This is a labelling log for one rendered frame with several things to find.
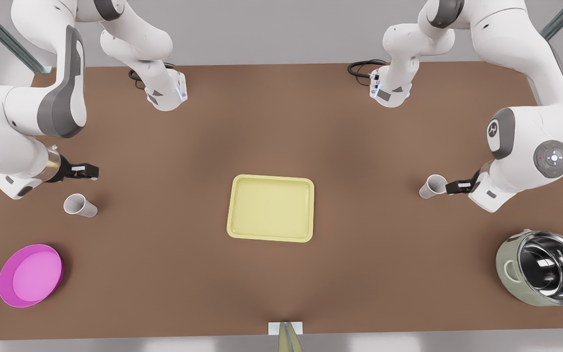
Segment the white IKEA cup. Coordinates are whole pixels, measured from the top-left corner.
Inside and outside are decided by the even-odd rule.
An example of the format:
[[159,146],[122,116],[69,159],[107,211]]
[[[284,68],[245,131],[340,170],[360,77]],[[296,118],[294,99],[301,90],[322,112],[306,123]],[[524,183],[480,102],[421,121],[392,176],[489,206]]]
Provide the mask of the white IKEA cup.
[[441,175],[431,175],[427,178],[424,185],[419,190],[419,196],[423,199],[430,199],[437,195],[446,193],[447,180]]
[[68,196],[64,201],[63,209],[70,215],[79,215],[84,218],[93,218],[98,213],[96,205],[89,202],[82,194]]

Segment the pale yellow tray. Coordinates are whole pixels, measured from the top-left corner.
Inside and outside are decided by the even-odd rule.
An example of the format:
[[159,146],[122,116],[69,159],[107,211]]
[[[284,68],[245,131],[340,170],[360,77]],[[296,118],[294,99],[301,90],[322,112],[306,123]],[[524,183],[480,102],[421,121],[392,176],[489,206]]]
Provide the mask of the pale yellow tray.
[[237,175],[226,232],[236,239],[306,243],[313,237],[314,203],[308,178]]

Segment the magenta plastic bowl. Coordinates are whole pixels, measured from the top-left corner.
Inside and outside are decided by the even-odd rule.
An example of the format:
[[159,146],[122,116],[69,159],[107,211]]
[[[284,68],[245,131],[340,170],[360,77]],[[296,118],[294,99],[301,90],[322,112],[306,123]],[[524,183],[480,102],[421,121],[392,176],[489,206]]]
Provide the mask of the magenta plastic bowl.
[[58,289],[64,263],[51,246],[36,243],[14,253],[0,271],[0,298],[15,308],[37,305]]

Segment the green steel-lined pot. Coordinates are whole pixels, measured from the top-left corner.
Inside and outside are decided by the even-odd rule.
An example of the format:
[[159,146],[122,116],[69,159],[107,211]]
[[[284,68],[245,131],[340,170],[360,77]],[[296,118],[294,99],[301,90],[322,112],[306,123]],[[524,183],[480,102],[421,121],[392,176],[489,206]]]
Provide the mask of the green steel-lined pot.
[[503,287],[532,306],[563,306],[563,236],[525,229],[504,241],[495,256]]

